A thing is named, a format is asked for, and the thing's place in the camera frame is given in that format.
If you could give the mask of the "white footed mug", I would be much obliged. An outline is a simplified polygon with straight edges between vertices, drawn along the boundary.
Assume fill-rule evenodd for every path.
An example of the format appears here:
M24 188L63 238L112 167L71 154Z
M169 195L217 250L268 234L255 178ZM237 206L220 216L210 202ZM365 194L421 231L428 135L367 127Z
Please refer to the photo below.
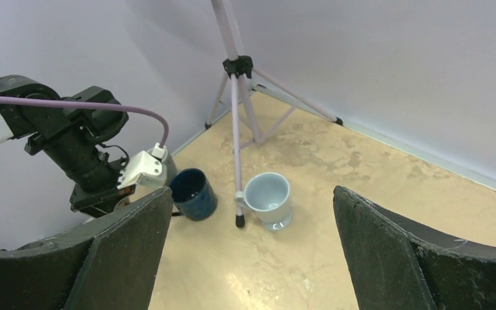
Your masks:
M277 172L263 172L251 178L235 194L237 206L253 211L262 226L270 231L285 229L293 217L291 186Z

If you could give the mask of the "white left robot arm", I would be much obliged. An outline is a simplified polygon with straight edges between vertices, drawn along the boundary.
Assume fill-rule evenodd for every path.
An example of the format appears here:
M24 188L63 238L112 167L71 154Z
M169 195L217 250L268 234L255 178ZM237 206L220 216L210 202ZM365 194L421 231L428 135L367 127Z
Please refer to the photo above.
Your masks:
M61 97L30 78L0 77L0 143L25 138L74 182L70 208L91 217L70 231L0 250L0 309L147 309L169 228L171 162L160 139L110 161L105 144L130 113L92 86Z

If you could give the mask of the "dark blue mug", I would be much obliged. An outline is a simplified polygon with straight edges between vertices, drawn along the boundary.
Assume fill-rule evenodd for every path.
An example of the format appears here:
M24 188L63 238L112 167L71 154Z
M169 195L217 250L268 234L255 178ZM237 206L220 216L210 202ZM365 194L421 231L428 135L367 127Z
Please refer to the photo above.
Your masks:
M169 185L179 213L192 221L210 217L218 206L218 197L205 173L197 168L179 172Z

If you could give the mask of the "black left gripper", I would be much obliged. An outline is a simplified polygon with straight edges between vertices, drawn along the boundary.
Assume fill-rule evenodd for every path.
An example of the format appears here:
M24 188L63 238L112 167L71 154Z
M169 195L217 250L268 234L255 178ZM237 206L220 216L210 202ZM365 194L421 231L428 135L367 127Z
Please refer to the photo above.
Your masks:
M0 250L0 309L147 309L171 222L167 187L114 211L124 158L109 161L81 132L45 144L72 180L70 208L97 218L12 251Z

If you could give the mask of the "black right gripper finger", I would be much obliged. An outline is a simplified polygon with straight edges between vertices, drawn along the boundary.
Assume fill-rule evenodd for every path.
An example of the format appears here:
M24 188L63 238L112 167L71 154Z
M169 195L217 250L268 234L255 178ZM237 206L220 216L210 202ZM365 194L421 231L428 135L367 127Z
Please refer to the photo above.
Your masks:
M360 309L496 309L496 247L438 231L343 186L333 195Z

